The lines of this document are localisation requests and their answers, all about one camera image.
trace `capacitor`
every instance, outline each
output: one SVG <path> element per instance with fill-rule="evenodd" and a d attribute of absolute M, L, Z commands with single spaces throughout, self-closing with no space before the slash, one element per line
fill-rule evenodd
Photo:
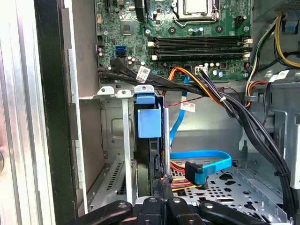
<path fill-rule="evenodd" d="M 203 27 L 200 27 L 200 28 L 199 28 L 199 32 L 202 34 L 203 31 L 204 31 L 204 28 L 203 28 Z"/>
<path fill-rule="evenodd" d="M 156 10 L 153 11 L 153 19 L 156 19 L 156 17 L 158 16 L 158 12 Z"/>

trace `white label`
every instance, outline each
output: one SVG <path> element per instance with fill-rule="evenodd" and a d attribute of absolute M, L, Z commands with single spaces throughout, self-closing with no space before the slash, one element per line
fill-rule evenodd
<path fill-rule="evenodd" d="M 285 79 L 286 78 L 286 75 L 289 73 L 289 70 L 285 70 L 285 71 L 281 71 L 279 74 L 278 74 L 278 77 L 276 80 L 281 80 L 281 79 Z"/>
<path fill-rule="evenodd" d="M 273 76 L 271 77 L 271 79 L 269 80 L 269 83 L 272 83 L 272 82 L 276 81 L 276 80 L 277 80 L 277 77 L 278 77 L 278 74 L 273 75 Z"/>
<path fill-rule="evenodd" d="M 142 83 L 145 83 L 150 71 L 150 69 L 141 66 L 139 72 L 137 72 L 136 79 Z"/>
<path fill-rule="evenodd" d="M 196 109 L 196 104 L 189 103 L 189 102 L 183 102 L 180 105 L 180 109 L 194 113 L 195 109 Z"/>
<path fill-rule="evenodd" d="M 269 80 L 269 83 L 274 82 L 276 80 L 285 79 L 288 73 L 289 73 L 289 70 L 284 70 L 284 71 L 281 71 L 279 74 L 273 75 L 271 77 L 271 79 Z"/>

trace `motherboard chip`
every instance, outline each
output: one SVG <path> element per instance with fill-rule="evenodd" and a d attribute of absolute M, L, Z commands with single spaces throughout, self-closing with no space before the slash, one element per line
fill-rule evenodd
<path fill-rule="evenodd" d="M 121 35 L 132 35 L 134 34 L 134 22 L 132 20 L 121 20 L 120 21 L 120 33 Z"/>

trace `screw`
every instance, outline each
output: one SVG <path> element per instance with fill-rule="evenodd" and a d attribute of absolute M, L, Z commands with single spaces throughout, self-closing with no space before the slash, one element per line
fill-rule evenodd
<path fill-rule="evenodd" d="M 272 216 L 271 214 L 269 214 L 269 215 L 268 215 L 268 219 L 269 219 L 269 221 L 271 221 L 271 222 L 272 222 L 272 220 L 273 220 L 273 216 Z"/>
<path fill-rule="evenodd" d="M 211 203 L 205 203 L 204 206 L 208 209 L 212 209 L 214 207 Z"/>
<path fill-rule="evenodd" d="M 151 33 L 151 31 L 149 29 L 145 30 L 145 35 L 149 35 Z"/>
<path fill-rule="evenodd" d="M 151 202 L 151 203 L 156 203 L 157 200 L 156 200 L 155 198 L 150 198 L 150 199 L 149 199 L 149 202 Z"/>
<path fill-rule="evenodd" d="M 119 207 L 119 208 L 125 208 L 125 207 L 127 207 L 127 206 L 126 206 L 125 203 L 122 202 L 122 203 L 120 203 L 120 204 L 118 205 L 118 207 Z"/>
<path fill-rule="evenodd" d="M 180 203 L 180 199 L 179 198 L 173 198 L 173 202 Z"/>

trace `cable bundle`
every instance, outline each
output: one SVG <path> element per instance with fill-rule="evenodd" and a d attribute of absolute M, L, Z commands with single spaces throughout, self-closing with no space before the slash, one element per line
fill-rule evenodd
<path fill-rule="evenodd" d="M 120 59 L 111 59 L 111 66 L 122 73 L 122 75 L 114 75 L 116 79 L 123 80 L 125 82 L 129 81 L 128 83 L 133 85 L 141 84 L 135 80 L 136 72 L 124 65 Z M 176 69 L 187 74 L 195 82 L 195 84 L 176 83 L 152 73 L 149 74 L 145 83 L 158 87 L 160 90 L 187 91 L 201 96 L 210 97 L 215 103 L 224 107 L 229 116 L 236 118 L 241 126 L 244 127 L 245 132 L 253 146 L 276 169 L 276 175 L 280 177 L 282 186 L 284 210 L 288 217 L 294 216 L 296 210 L 299 208 L 297 191 L 289 187 L 289 168 L 263 124 L 239 101 L 225 93 L 220 92 L 203 71 L 200 70 L 199 72 L 206 82 L 206 86 L 196 75 L 192 74 L 191 72 L 180 67 L 176 67 Z"/>

